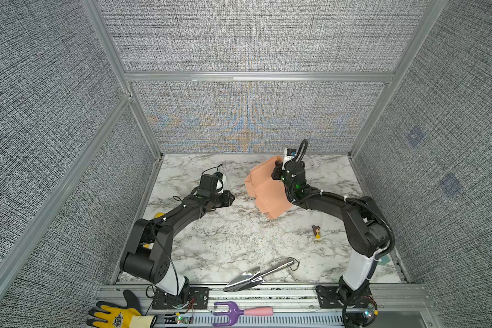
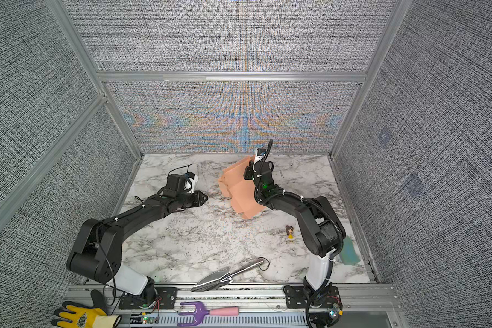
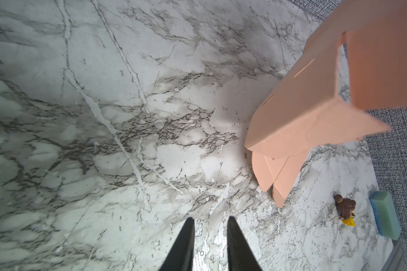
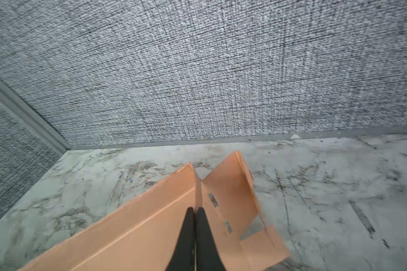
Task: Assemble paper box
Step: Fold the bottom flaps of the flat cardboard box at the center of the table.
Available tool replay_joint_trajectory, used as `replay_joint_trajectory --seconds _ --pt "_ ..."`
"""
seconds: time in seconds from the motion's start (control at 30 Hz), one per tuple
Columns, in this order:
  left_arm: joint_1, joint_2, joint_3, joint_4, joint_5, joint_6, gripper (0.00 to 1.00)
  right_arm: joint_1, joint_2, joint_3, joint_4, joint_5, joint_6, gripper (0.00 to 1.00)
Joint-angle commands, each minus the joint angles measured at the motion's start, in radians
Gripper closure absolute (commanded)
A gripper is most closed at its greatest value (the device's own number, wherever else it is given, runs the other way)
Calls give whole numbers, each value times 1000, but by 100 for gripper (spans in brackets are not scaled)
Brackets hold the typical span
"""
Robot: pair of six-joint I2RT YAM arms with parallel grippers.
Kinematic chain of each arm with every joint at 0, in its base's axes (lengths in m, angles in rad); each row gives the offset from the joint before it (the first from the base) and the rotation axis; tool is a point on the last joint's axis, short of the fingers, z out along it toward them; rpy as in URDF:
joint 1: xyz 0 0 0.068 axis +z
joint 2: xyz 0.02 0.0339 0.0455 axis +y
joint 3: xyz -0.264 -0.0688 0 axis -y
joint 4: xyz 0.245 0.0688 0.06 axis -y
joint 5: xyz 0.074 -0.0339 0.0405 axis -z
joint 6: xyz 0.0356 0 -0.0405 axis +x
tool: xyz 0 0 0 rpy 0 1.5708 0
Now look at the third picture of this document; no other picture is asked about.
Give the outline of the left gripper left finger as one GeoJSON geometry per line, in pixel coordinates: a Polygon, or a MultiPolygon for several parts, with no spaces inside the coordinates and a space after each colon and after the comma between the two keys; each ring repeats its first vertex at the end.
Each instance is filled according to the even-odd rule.
{"type": "Polygon", "coordinates": [[[194,219],[186,219],[159,271],[192,271],[194,255],[194,219]]]}

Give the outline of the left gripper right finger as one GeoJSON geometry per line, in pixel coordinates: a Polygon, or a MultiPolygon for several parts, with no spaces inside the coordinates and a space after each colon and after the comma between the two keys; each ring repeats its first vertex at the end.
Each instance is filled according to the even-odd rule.
{"type": "Polygon", "coordinates": [[[227,224],[227,256],[229,271],[262,271],[233,216],[227,224]]]}

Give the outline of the pink paper box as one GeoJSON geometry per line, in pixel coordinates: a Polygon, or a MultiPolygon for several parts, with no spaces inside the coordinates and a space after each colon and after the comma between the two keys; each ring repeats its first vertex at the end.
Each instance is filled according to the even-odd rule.
{"type": "Polygon", "coordinates": [[[283,207],[310,150],[390,130],[370,116],[407,106],[407,1],[343,1],[254,113],[245,147],[283,207]]]}

